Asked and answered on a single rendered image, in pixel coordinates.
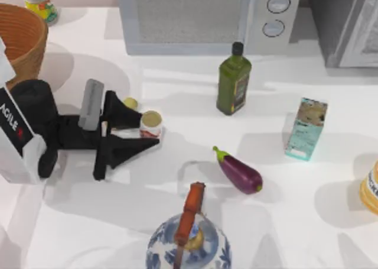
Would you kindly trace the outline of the red and white can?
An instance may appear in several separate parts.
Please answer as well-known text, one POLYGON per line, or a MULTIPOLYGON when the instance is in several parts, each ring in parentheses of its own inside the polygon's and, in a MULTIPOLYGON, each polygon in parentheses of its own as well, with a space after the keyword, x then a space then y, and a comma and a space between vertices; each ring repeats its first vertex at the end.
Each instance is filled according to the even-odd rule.
POLYGON ((139 133, 144 138, 159 138, 162 132, 162 117, 157 111, 146 111, 141 116, 139 133))

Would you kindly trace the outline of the large microwave knob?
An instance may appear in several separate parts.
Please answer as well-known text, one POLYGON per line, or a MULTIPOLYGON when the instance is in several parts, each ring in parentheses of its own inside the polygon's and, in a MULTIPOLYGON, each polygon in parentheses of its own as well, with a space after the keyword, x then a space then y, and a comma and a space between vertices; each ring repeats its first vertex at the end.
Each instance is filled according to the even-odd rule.
POLYGON ((291 0, 268 0, 267 9, 273 14, 285 12, 291 5, 291 0))

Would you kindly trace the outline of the orange wicker basket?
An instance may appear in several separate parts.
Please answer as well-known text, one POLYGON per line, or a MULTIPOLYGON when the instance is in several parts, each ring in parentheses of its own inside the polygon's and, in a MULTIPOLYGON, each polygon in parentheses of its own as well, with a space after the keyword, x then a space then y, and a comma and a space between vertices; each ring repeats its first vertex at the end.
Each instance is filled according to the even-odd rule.
POLYGON ((0 3, 0 37, 15 71, 15 76, 6 83, 7 88, 37 79, 47 45, 48 26, 45 21, 26 8, 0 3))

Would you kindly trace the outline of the green bottle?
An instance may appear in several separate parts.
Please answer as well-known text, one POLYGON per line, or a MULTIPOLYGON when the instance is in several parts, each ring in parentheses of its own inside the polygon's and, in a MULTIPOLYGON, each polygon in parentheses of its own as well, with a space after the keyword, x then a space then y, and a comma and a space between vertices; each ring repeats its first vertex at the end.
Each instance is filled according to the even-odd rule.
POLYGON ((233 115, 246 103, 252 64, 243 52, 244 44, 234 42, 231 56, 219 66, 216 107, 225 115, 233 115))

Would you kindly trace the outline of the teal carton box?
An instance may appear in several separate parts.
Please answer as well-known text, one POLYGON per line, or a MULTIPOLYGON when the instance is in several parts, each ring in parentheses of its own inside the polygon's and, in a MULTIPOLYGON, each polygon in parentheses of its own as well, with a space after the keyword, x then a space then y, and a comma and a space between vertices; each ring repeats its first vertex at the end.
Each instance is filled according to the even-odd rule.
POLYGON ((322 133, 328 103, 302 98, 293 123, 285 154, 309 161, 322 133))

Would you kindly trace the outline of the purple eggplant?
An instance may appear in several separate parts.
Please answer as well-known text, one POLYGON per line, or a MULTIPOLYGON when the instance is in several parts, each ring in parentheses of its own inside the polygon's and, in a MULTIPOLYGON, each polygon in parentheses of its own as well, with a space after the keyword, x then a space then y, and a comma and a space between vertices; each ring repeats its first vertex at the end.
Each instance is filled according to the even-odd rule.
POLYGON ((263 178, 258 171, 216 146, 213 146, 213 151, 223 173, 238 190, 246 195, 262 190, 263 178))

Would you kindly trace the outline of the small microwave knob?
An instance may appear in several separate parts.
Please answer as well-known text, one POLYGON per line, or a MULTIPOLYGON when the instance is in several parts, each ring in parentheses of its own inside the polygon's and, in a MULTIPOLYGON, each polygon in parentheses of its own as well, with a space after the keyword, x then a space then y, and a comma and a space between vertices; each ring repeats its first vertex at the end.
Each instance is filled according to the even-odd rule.
POLYGON ((262 32, 266 37, 275 38, 285 31, 285 24, 281 20, 266 22, 262 27, 262 32))

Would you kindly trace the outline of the pale grey rounded box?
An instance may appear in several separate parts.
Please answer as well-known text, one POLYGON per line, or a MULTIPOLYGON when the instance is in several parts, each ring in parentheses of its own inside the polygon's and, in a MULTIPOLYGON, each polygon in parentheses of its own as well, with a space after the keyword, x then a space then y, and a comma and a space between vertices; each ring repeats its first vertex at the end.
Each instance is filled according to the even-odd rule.
POLYGON ((78 125, 86 131, 97 129, 102 108, 104 84, 89 79, 86 82, 78 125))

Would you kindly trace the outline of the blue and white teapot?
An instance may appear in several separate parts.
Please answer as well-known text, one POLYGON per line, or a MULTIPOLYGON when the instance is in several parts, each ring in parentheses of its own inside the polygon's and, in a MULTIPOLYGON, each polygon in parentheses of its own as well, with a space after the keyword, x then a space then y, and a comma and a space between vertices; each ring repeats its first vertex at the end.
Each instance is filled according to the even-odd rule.
POLYGON ((206 185, 190 185, 183 211, 152 234, 146 269, 232 269, 232 251, 224 232, 202 212, 206 185))

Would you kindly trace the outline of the yellow jar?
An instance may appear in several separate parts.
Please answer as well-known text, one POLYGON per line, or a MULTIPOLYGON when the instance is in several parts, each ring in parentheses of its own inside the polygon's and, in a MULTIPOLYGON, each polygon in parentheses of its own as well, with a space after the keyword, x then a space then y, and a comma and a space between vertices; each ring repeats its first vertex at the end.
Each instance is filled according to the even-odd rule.
POLYGON ((363 205, 378 216, 378 160, 360 183, 359 196, 363 205))

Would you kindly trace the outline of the yellow bottle with red cap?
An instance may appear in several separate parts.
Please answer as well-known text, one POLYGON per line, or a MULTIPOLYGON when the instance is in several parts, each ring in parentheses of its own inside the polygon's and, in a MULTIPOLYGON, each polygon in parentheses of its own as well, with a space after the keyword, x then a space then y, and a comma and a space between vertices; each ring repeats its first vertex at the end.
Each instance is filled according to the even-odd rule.
POLYGON ((58 10, 53 0, 24 0, 25 7, 39 15, 48 25, 58 20, 58 10))

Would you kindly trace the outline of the pale microwave oven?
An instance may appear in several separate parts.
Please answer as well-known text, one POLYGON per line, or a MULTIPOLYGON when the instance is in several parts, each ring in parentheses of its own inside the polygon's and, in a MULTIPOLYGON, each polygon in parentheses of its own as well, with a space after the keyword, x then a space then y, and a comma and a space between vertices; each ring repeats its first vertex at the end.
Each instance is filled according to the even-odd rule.
POLYGON ((289 43, 299 0, 281 14, 267 9, 268 0, 255 0, 252 33, 245 42, 250 0, 118 0, 126 51, 130 55, 229 55, 236 41, 246 55, 270 55, 289 43), (269 38, 266 22, 281 20, 285 31, 269 38))

